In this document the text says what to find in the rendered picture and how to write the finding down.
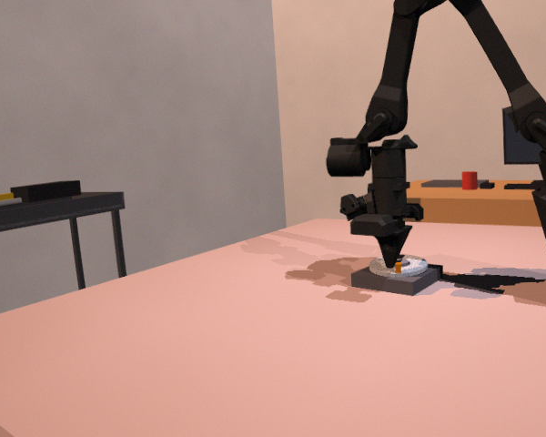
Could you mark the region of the white round flange plate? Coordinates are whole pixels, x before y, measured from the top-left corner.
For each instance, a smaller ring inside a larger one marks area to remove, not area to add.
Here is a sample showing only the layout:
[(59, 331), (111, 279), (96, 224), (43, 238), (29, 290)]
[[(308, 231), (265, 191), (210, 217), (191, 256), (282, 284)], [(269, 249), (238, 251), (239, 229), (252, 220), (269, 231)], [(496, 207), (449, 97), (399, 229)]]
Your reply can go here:
[(389, 269), (382, 256), (370, 262), (369, 270), (384, 277), (403, 278), (418, 275), (428, 269), (428, 262), (421, 257), (399, 254), (398, 259), (407, 259), (409, 265), (401, 267), (401, 262), (396, 262), (396, 268)]

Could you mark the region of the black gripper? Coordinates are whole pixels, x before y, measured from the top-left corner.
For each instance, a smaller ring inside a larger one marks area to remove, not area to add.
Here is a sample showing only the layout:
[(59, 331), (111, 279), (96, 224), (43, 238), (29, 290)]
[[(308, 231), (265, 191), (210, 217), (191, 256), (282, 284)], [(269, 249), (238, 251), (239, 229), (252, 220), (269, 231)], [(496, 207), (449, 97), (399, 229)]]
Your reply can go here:
[(410, 182), (406, 182), (406, 177), (372, 178), (368, 190), (373, 190), (375, 214), (379, 215), (362, 214), (350, 222), (350, 234), (375, 236), (389, 269), (395, 266), (412, 229), (403, 219), (423, 219), (423, 207), (407, 203), (407, 188), (410, 188)]

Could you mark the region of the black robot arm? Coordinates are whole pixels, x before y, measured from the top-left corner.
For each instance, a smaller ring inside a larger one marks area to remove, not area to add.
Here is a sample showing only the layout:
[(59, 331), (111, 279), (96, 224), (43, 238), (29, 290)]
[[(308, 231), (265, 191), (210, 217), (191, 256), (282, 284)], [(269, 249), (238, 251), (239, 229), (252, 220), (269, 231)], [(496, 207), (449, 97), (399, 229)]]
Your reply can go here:
[[(363, 177), (370, 170), (371, 161), (374, 178), (406, 177), (406, 149), (418, 147), (409, 135), (385, 139), (381, 147), (369, 147), (369, 143), (396, 135), (407, 125), (407, 82), (419, 19), (447, 0), (425, 1), (394, 1), (382, 77), (370, 100), (366, 123), (356, 138), (330, 139), (326, 164), (331, 177)], [(525, 139), (538, 142), (543, 149), (539, 153), (539, 168), (546, 187), (546, 101), (524, 75), (482, 1), (449, 1), (466, 19), (504, 85), (511, 106), (503, 110), (511, 119), (515, 133), (520, 130)], [(357, 198), (348, 194), (341, 197), (340, 213), (348, 214), (350, 221), (362, 214), (375, 214), (374, 205), (373, 190)]]

